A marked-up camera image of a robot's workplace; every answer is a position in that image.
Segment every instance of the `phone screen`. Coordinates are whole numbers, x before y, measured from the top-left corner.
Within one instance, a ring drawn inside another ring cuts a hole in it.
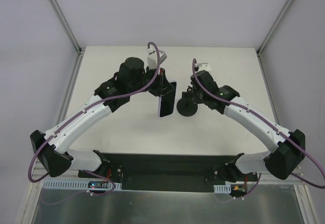
[[[174,91],[167,93],[159,98],[158,116],[164,117],[171,115],[174,111],[175,95],[176,95],[176,82],[170,83],[174,87]]]

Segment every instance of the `white wall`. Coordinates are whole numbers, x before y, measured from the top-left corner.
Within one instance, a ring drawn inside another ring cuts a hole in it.
[[[306,148],[325,167],[325,0],[296,0],[262,55],[280,123],[306,134]],[[305,176],[324,185],[307,159]],[[321,223],[325,190],[309,188]]]
[[[58,0],[86,45],[258,48],[285,0]]]
[[[0,0],[0,219],[15,223],[33,155],[54,124],[76,53],[48,0]]]

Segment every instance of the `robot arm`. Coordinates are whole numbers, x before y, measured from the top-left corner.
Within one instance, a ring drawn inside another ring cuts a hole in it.
[[[166,58],[166,54],[162,52],[160,63]],[[34,152],[49,137],[52,137],[38,156],[51,177],[57,177],[67,170],[89,170],[101,176],[107,175],[110,165],[99,151],[76,151],[69,149],[69,147],[96,122],[114,113],[119,107],[130,101],[130,97],[104,102],[103,99],[141,89],[153,78],[156,67],[157,58],[152,50],[149,50],[146,69],[144,69],[143,61],[139,58],[130,57],[126,59],[114,77],[102,83],[94,91],[94,95],[72,115],[44,133],[36,130],[31,134],[30,139]],[[164,69],[160,68],[159,75],[145,91],[149,91],[154,96],[163,96],[173,89],[173,86],[166,79]]]
[[[233,88],[227,85],[218,87],[206,70],[199,71],[198,69],[196,75],[199,82],[210,93],[228,102],[245,105],[248,109],[244,110],[236,105],[212,98],[201,89],[194,75],[192,75],[192,87],[189,86],[187,91],[182,93],[182,99],[179,101],[180,105],[177,106],[180,114],[191,116],[196,113],[197,104],[204,104],[211,110],[217,110],[220,114],[224,114],[240,123],[268,149],[268,151],[256,154],[238,154],[231,162],[218,170],[218,175],[225,181],[230,182],[236,182],[243,174],[251,172],[270,172],[279,179],[286,179],[303,160],[304,155],[285,138],[277,134],[269,125],[251,113],[252,106]],[[301,131],[290,132],[290,130],[277,125],[269,119],[267,121],[275,126],[278,132],[283,132],[300,147],[305,148],[305,135]]]

